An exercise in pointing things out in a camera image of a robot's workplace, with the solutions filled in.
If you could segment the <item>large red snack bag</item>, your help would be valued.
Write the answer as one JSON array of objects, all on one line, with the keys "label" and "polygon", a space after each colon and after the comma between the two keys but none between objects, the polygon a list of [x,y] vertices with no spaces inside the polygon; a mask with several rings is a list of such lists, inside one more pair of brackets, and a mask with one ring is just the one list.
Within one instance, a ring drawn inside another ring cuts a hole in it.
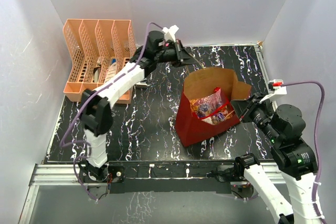
[{"label": "large red snack bag", "polygon": [[210,125],[218,125],[234,116],[227,96],[221,88],[216,87],[207,97],[190,100],[193,117]]}]

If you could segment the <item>red paper bag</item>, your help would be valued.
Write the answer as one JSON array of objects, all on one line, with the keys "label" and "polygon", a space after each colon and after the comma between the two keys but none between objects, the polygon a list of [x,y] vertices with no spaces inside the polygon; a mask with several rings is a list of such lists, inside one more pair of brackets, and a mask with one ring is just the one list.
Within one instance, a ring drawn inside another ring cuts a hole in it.
[{"label": "red paper bag", "polygon": [[175,130],[188,147],[225,132],[239,123],[233,100],[249,97],[251,86],[239,81],[232,69],[207,67],[184,80]]}]

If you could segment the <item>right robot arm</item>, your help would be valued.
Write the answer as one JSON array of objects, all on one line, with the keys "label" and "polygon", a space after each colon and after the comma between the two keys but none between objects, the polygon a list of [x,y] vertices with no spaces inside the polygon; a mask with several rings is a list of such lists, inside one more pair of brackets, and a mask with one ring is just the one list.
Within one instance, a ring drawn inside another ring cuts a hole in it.
[{"label": "right robot arm", "polygon": [[290,200],[279,192],[252,153],[235,159],[235,176],[252,184],[275,223],[325,223],[317,194],[317,158],[301,137],[306,127],[301,111],[290,104],[272,111],[270,102],[256,94],[232,100],[231,105],[242,123],[255,123],[269,139]]}]

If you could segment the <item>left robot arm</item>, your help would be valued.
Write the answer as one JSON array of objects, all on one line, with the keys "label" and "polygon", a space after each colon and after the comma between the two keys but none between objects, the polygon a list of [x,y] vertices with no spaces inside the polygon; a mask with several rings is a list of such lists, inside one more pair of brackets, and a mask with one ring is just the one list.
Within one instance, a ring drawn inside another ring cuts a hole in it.
[{"label": "left robot arm", "polygon": [[126,65],[109,81],[82,93],[80,122],[84,126],[88,157],[83,172],[101,182],[108,177],[106,135],[113,124],[111,110],[116,102],[134,85],[151,74],[159,63],[174,67],[197,63],[176,38],[178,27],[150,31],[143,46],[138,48]]}]

